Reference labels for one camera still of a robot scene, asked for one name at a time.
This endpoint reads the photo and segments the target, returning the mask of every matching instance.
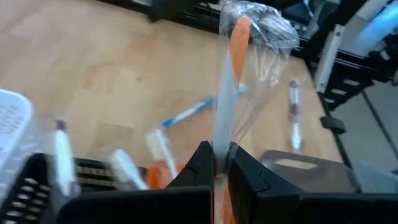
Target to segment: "blue toothbrush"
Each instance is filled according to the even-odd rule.
[[[239,84],[239,94],[241,95],[242,93],[244,93],[246,91],[246,86],[243,83]],[[174,118],[170,118],[167,119],[165,121],[163,121],[162,125],[165,128],[169,128],[171,126],[173,126],[175,123],[182,121],[183,119],[202,111],[203,109],[205,109],[206,107],[210,106],[213,104],[214,102],[214,97],[209,97],[199,103],[197,103],[195,106],[192,106],[190,109],[187,109],[183,112],[181,112],[180,114],[176,115]]]

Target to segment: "toothbrush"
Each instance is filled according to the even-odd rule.
[[[290,81],[290,113],[292,115],[292,149],[300,152],[302,137],[299,124],[299,84],[296,80]]]
[[[109,161],[115,176],[123,184],[122,187],[124,189],[148,189],[148,186],[141,177],[139,169],[123,149],[115,149]]]
[[[239,94],[242,94],[246,91],[246,86],[243,83],[239,84]],[[189,116],[198,113],[202,110],[204,110],[206,107],[212,105],[214,103],[215,98],[214,97],[209,97],[199,103],[197,103],[195,106],[192,106],[190,109],[187,109],[180,114],[176,115],[173,118],[167,119],[163,121],[162,125],[165,128],[169,128],[173,126],[175,123],[182,121],[185,118],[188,118]]]
[[[174,179],[178,175],[178,171],[163,130],[155,129],[153,132],[147,134],[146,143],[155,160],[164,160],[166,162],[169,167],[170,174]]]
[[[54,135],[55,181],[61,194],[66,198],[70,198],[80,193],[80,186],[78,185],[73,153],[66,131],[67,125],[62,120],[56,121],[56,124],[57,129]]]

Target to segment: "white crate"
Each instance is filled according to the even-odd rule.
[[[40,152],[30,101],[0,89],[0,207],[31,154]]]

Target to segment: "plastic wrap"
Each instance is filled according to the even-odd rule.
[[[273,7],[247,1],[226,1],[220,17],[220,57],[217,92],[225,68],[225,55],[231,33],[238,18],[247,16],[251,21],[246,58],[241,82],[246,94],[239,98],[234,116],[231,140],[239,143],[267,103],[272,89],[279,81],[284,63],[292,48],[299,45],[296,30]]]
[[[215,221],[228,223],[225,179],[228,158],[257,119],[277,86],[284,63],[298,46],[296,30],[272,7],[247,1],[223,2],[220,17],[217,99],[214,107],[213,150],[216,157]],[[238,98],[241,82],[247,90]]]

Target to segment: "wooden table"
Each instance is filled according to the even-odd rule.
[[[69,125],[77,157],[113,147],[145,166],[145,134],[214,93],[218,36],[94,0],[0,1],[0,88],[28,97],[44,133]],[[290,151],[289,80],[301,84],[302,153],[341,162],[303,60],[291,57],[279,87],[241,145],[254,157]],[[211,111],[167,133],[179,162],[211,139]]]

